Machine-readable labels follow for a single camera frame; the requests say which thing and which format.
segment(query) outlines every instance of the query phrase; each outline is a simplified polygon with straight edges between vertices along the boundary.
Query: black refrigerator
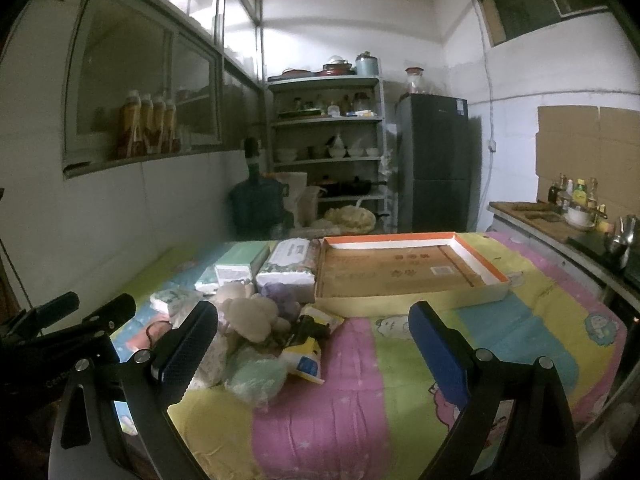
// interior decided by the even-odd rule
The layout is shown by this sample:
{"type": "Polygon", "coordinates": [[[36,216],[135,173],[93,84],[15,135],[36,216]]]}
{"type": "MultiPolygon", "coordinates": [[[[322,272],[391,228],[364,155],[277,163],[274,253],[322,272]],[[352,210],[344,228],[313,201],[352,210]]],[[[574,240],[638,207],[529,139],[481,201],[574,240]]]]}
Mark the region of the black refrigerator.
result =
{"type": "Polygon", "coordinates": [[[465,232],[472,150],[466,101],[408,94],[396,122],[399,232],[465,232]]]}

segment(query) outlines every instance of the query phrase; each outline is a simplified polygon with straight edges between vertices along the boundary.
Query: metal canister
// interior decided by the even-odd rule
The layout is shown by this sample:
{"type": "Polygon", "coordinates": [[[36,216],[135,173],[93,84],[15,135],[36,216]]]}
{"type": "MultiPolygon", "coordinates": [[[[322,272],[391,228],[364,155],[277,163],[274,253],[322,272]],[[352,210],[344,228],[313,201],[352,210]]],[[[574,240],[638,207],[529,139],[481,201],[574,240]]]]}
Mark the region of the metal canister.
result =
{"type": "Polygon", "coordinates": [[[379,75],[378,58],[373,57],[367,50],[356,58],[356,73],[358,75],[379,75]]]}

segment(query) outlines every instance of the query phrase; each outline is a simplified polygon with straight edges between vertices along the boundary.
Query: pink stripe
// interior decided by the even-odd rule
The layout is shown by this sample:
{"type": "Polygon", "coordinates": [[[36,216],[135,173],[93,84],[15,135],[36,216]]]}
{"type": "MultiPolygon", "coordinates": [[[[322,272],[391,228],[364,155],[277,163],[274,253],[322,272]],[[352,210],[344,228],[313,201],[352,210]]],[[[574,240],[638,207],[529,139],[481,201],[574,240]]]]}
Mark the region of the pink stripe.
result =
{"type": "Polygon", "coordinates": [[[382,478],[391,460],[382,375],[370,322],[348,319],[322,352],[324,384],[287,379],[254,411],[254,456],[273,478],[382,478]]]}
{"type": "Polygon", "coordinates": [[[527,260],[530,260],[531,263],[541,270],[546,277],[554,280],[562,290],[567,292],[575,301],[583,306],[589,314],[603,314],[618,324],[618,332],[616,333],[616,338],[614,340],[615,348],[611,361],[609,362],[609,367],[607,367],[604,375],[593,386],[593,388],[578,401],[573,410],[574,422],[589,422],[596,415],[596,413],[593,413],[594,405],[599,399],[609,393],[611,385],[613,384],[613,379],[616,377],[616,372],[620,365],[620,358],[622,357],[622,351],[625,347],[625,324],[622,323],[618,316],[610,311],[606,305],[599,302],[593,294],[564,272],[564,270],[545,260],[525,244],[514,242],[506,233],[491,232],[487,233],[487,235],[499,241],[511,250],[520,253],[521,256],[524,256],[527,260]]]}

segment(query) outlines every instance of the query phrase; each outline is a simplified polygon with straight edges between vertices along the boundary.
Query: white wall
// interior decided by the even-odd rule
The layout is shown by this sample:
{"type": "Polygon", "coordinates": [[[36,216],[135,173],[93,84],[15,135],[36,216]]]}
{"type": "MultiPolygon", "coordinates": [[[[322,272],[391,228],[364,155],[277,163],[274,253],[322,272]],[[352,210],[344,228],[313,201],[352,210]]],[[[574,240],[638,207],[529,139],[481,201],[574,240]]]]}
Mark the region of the white wall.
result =
{"type": "Polygon", "coordinates": [[[421,66],[439,91],[446,70],[432,0],[264,0],[267,76],[287,68],[322,70],[333,55],[380,60],[386,97],[403,92],[404,69],[421,66]]]}
{"type": "MultiPolygon", "coordinates": [[[[486,45],[497,153],[486,199],[479,205],[478,230],[491,223],[492,215],[485,211],[488,202],[536,199],[538,106],[640,110],[640,61],[610,13],[581,16],[490,47],[475,0],[435,0],[434,6],[450,94],[467,99],[472,124],[481,130],[482,143],[478,139],[474,146],[481,156],[481,180],[472,186],[472,205],[484,190],[490,160],[489,91],[481,34],[486,45]]],[[[470,215],[471,221],[477,211],[470,215]]]]}
{"type": "Polygon", "coordinates": [[[63,177],[63,89],[79,3],[33,0],[0,63],[0,236],[34,304],[78,293],[81,311],[63,324],[168,247],[228,239],[224,199],[246,171],[242,152],[218,152],[63,177]]]}

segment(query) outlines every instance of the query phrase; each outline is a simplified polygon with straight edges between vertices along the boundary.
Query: green box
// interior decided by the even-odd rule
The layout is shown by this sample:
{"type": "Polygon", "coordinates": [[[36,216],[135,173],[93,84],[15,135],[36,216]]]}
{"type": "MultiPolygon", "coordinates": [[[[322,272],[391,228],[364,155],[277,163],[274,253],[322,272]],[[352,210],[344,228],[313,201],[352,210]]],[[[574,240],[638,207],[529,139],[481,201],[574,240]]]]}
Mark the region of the green box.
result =
{"type": "Polygon", "coordinates": [[[216,261],[218,283],[253,281],[268,257],[267,242],[237,242],[216,261]]]}

